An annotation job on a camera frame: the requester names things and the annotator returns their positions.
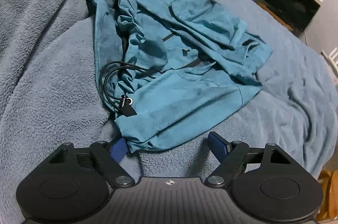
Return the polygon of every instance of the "screw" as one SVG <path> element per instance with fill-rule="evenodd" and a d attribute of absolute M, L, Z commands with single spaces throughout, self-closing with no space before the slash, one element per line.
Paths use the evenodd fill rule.
<path fill-rule="evenodd" d="M 116 178 L 115 182 L 117 184 L 120 184 L 120 185 L 128 185 L 128 184 L 132 183 L 132 178 L 129 177 L 129 176 L 122 175 L 122 176 L 119 176 L 118 178 Z"/>
<path fill-rule="evenodd" d="M 224 183 L 224 179 L 223 177 L 220 177 L 220 176 L 210 176 L 208 178 L 208 182 L 213 185 L 220 185 Z"/>

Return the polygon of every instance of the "textured grip surface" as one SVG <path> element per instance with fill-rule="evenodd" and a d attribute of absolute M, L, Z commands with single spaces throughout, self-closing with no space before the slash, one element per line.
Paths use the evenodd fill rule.
<path fill-rule="evenodd" d="M 116 190 L 101 211 L 76 223 L 258 224 L 265 222 L 244 213 L 225 190 L 209 188 L 200 178 L 143 177 L 134 187 Z"/>

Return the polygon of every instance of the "tv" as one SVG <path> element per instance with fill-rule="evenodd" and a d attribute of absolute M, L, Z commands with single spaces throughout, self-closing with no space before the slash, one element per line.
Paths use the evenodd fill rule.
<path fill-rule="evenodd" d="M 303 32 L 320 7 L 317 0 L 264 0 L 267 7 L 294 29 Z"/>

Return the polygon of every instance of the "bed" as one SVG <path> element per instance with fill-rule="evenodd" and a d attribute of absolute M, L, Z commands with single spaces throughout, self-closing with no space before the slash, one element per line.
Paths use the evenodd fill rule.
<path fill-rule="evenodd" d="M 16 53 L 0 62 L 0 223 L 5 224 L 23 220 L 16 187 L 52 150 L 67 141 L 75 147 L 109 141 L 118 133 L 95 86 L 94 18 L 88 17 L 86 0 L 36 1 L 21 0 L 10 10 L 4 2 L 15 0 L 0 2 L 3 28 L 15 25 L 10 33 L 1 31 L 1 52 Z M 324 61 L 253 1 L 216 1 L 246 21 L 274 53 L 256 74 L 262 91 L 212 130 L 254 147 L 275 142 L 317 177 L 337 140 L 337 92 Z M 136 180 L 206 178 L 219 164 L 206 139 L 207 132 L 168 151 L 128 155 L 121 165 Z"/>

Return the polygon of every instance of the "black cord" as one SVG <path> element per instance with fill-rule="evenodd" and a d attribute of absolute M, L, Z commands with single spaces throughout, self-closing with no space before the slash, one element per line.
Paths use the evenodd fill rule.
<path fill-rule="evenodd" d="M 103 73 L 104 73 L 104 70 L 110 66 L 110 65 L 113 65 L 113 64 L 122 64 L 124 66 L 120 66 L 120 67 L 117 67 L 117 68 L 114 68 L 112 70 L 110 70 L 105 78 L 104 78 L 104 83 L 102 84 L 102 77 L 103 77 Z M 119 97 L 115 97 L 111 94 L 108 93 L 107 91 L 107 83 L 108 83 L 108 78 L 114 73 L 116 72 L 117 70 L 120 70 L 120 69 L 130 69 L 130 70 L 137 70 L 139 72 L 141 72 L 142 74 L 144 74 L 145 76 L 148 76 L 149 78 L 151 79 L 156 79 L 156 77 L 154 76 L 151 76 L 151 75 L 148 75 L 146 74 L 146 71 L 149 71 L 148 69 L 145 69 L 145 68 L 142 68 L 142 67 L 139 67 L 139 66 L 136 66 L 136 65 L 133 65 L 133 64 L 130 64 L 130 63 L 127 63 L 127 62 L 124 62 L 124 61 L 111 61 L 111 62 L 108 62 L 107 64 L 105 64 L 101 71 L 100 71 L 100 75 L 99 75 L 99 84 L 100 84 L 100 87 L 101 89 L 103 90 L 103 93 L 104 95 L 106 96 L 108 102 L 117 110 L 117 111 L 121 111 L 121 109 L 119 107 L 117 107 L 114 102 L 110 99 L 114 99 L 114 100 L 118 100 L 118 101 L 121 101 L 122 98 L 119 98 Z"/>

